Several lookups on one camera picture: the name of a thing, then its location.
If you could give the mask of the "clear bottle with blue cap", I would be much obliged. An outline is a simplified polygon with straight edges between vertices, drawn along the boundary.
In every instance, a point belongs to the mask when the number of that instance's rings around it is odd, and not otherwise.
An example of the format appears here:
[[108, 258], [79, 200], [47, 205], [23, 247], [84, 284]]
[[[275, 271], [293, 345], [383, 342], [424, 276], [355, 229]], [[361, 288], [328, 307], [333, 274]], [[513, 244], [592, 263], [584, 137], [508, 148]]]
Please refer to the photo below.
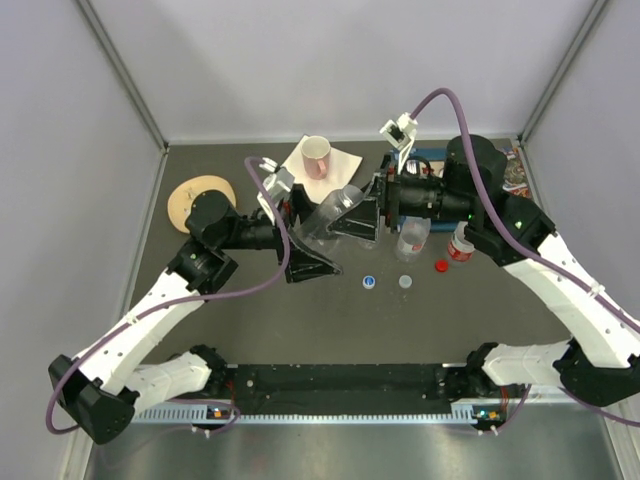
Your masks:
[[359, 239], [358, 245], [365, 250], [374, 250], [379, 247], [380, 239], [378, 237], [373, 239]]

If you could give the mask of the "short clear capped bottle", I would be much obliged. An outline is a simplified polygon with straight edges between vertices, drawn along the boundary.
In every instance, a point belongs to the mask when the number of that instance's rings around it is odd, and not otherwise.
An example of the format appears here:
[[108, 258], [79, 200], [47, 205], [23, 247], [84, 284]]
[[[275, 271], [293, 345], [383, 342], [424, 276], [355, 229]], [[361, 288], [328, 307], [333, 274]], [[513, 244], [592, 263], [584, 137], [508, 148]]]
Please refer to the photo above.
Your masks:
[[337, 247], [338, 235], [328, 226], [364, 197], [362, 190], [346, 185], [333, 190], [296, 229], [298, 238], [310, 249], [329, 257]]

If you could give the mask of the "clear bottle with white cap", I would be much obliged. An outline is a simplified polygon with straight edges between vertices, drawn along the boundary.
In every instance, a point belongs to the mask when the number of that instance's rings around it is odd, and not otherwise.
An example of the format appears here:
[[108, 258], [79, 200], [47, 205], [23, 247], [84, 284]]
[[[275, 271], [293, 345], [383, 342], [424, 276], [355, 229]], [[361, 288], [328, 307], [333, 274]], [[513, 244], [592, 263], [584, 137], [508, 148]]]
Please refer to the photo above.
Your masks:
[[431, 230], [428, 218], [407, 216], [400, 228], [396, 243], [396, 257], [405, 263], [418, 259]]

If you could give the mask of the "blue and white bottle cap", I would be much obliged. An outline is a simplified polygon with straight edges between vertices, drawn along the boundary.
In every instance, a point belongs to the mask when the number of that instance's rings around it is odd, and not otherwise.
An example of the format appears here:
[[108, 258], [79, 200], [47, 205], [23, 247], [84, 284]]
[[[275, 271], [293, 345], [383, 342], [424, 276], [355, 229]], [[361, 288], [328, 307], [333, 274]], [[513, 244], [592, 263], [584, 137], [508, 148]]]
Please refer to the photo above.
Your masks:
[[375, 287], [376, 280], [371, 275], [366, 275], [362, 279], [362, 286], [364, 289], [371, 290]]

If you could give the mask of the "red bottle cap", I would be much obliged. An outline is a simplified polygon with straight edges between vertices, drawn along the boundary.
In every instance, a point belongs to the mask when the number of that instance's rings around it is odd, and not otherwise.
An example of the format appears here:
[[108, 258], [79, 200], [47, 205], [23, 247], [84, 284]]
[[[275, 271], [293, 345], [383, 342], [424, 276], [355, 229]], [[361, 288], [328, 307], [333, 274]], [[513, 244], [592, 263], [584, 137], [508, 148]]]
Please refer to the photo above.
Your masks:
[[449, 270], [449, 264], [445, 259], [439, 259], [435, 262], [434, 268], [439, 273], [445, 273]]

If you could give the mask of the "clear bottle with red label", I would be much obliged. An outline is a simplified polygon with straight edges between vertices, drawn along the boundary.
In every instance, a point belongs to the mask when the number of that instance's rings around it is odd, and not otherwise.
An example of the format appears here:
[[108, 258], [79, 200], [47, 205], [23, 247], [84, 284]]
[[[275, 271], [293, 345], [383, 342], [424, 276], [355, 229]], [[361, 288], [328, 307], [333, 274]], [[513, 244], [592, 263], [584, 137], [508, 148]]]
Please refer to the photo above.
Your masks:
[[449, 239], [447, 255], [454, 264], [467, 263], [475, 252], [474, 245], [465, 237], [467, 225], [467, 222], [459, 222]]

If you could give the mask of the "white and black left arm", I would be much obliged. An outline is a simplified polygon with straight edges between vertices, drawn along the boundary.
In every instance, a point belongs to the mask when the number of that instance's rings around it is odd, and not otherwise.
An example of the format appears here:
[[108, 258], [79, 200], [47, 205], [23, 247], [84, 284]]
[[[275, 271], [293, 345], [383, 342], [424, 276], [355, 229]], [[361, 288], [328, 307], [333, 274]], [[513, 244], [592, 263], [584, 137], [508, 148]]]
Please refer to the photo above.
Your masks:
[[[142, 362], [181, 321], [208, 302], [248, 297], [280, 279], [297, 282], [296, 269], [305, 260], [319, 263], [327, 275], [338, 272], [293, 231], [296, 220], [308, 219], [317, 208], [301, 186], [282, 195], [262, 188], [259, 194], [265, 204], [252, 216], [239, 214], [219, 190], [197, 195], [186, 218], [189, 238], [150, 290], [90, 347], [51, 362], [53, 393], [45, 414], [51, 433], [62, 432], [53, 424], [55, 406], [69, 415], [75, 429], [105, 445], [121, 435], [135, 415], [160, 403], [198, 391], [209, 397], [220, 394], [227, 374], [213, 348], [196, 346], [157, 365]], [[278, 268], [257, 285], [225, 291], [238, 268], [228, 254], [231, 250], [273, 250]]]

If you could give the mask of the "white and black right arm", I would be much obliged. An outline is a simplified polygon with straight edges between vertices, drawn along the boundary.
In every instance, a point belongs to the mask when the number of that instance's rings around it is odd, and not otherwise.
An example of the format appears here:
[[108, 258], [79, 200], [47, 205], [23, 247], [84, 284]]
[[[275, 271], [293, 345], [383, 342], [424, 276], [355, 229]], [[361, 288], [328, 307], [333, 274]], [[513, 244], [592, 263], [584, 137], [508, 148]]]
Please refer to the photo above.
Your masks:
[[605, 293], [531, 199], [503, 188], [507, 158], [488, 139], [457, 136], [441, 176], [402, 172], [384, 160], [364, 197], [329, 229], [362, 240], [411, 217], [465, 222], [476, 251], [528, 287], [569, 331], [554, 344], [485, 343], [467, 358], [467, 384], [487, 396], [500, 386], [561, 388], [606, 407], [639, 392], [639, 323]]

